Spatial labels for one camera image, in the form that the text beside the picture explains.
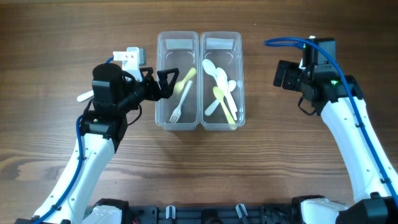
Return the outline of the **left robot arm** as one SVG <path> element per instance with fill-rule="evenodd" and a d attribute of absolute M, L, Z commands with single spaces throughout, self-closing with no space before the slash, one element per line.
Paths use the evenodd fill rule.
<path fill-rule="evenodd" d="M 113 158 L 130 122 L 127 114 L 140 111 L 141 102 L 172 96 L 179 70 L 140 68 L 141 81 L 114 63 L 93 69 L 94 93 L 76 121 L 76 144 L 57 184 L 32 218 L 16 223 L 83 223 L 97 181 Z"/>

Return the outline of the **yellow plastic spoon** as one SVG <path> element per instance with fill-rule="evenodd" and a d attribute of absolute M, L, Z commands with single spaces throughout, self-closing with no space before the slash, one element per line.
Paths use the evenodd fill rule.
<path fill-rule="evenodd" d="M 226 119 L 228 121 L 228 124 L 230 125 L 230 129 L 231 130 L 235 130 L 236 129 L 236 123 L 231 115 L 231 113 L 229 112 L 229 109 L 227 108 L 225 102 L 224 102 L 224 93 L 217 87 L 214 86 L 213 87 L 213 94 L 215 96 L 215 98 L 217 100 L 219 100 L 221 107 L 223 109 L 224 115 L 226 116 Z"/>

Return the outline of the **thick white plastic fork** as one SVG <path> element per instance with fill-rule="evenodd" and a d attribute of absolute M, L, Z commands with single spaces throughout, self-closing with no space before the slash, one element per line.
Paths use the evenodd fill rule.
<path fill-rule="evenodd" d="M 90 99 L 91 97 L 93 97 L 93 95 L 94 95 L 93 90 L 91 90 L 86 93 L 78 95 L 76 100 L 77 100 L 77 102 L 83 102 L 83 101 L 86 101 L 86 100 Z"/>

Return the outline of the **yellow plastic fork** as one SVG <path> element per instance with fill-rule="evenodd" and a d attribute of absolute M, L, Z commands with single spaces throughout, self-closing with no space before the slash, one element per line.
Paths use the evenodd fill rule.
<path fill-rule="evenodd" d="M 183 78 L 182 80 L 178 81 L 178 82 L 175 84 L 175 86 L 174 86 L 174 93 L 179 94 L 179 93 L 183 90 L 183 88 L 184 88 L 186 82 L 188 82 L 188 81 L 189 81 L 191 78 L 193 78 L 196 74 L 197 74 L 196 68 L 195 68 L 195 67 L 192 67 L 192 68 L 187 72 L 187 74 L 184 76 L 184 78 Z"/>

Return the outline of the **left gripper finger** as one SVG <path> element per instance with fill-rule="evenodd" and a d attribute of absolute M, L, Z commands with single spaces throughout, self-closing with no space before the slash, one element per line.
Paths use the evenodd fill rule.
<path fill-rule="evenodd" d="M 171 81 L 168 81 L 168 76 L 172 75 Z M 175 84 L 179 75 L 178 68 L 170 68 L 157 71 L 157 78 L 159 84 L 159 98 L 168 99 L 173 95 Z"/>
<path fill-rule="evenodd" d="M 139 69 L 144 84 L 151 84 L 154 81 L 152 76 L 154 70 L 152 67 L 144 67 Z"/>

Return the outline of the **thick white plastic spoon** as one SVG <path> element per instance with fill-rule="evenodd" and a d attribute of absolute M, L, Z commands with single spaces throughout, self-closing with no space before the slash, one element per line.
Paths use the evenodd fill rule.
<path fill-rule="evenodd" d="M 219 105 L 220 101 L 218 99 L 216 99 L 214 102 L 212 102 L 212 104 L 210 106 L 207 107 L 207 109 L 205 110 L 205 115 L 206 116 L 210 116 L 213 114 L 213 112 L 215 111 L 215 109 L 217 108 L 217 106 Z"/>

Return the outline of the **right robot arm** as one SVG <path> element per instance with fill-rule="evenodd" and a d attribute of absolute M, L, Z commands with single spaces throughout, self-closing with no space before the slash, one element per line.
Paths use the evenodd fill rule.
<path fill-rule="evenodd" d="M 302 93 L 332 133 L 347 168 L 354 205 L 308 195 L 292 200 L 292 223 L 397 223 L 397 172 L 368 118 L 358 82 L 330 63 L 279 61 L 274 86 Z"/>

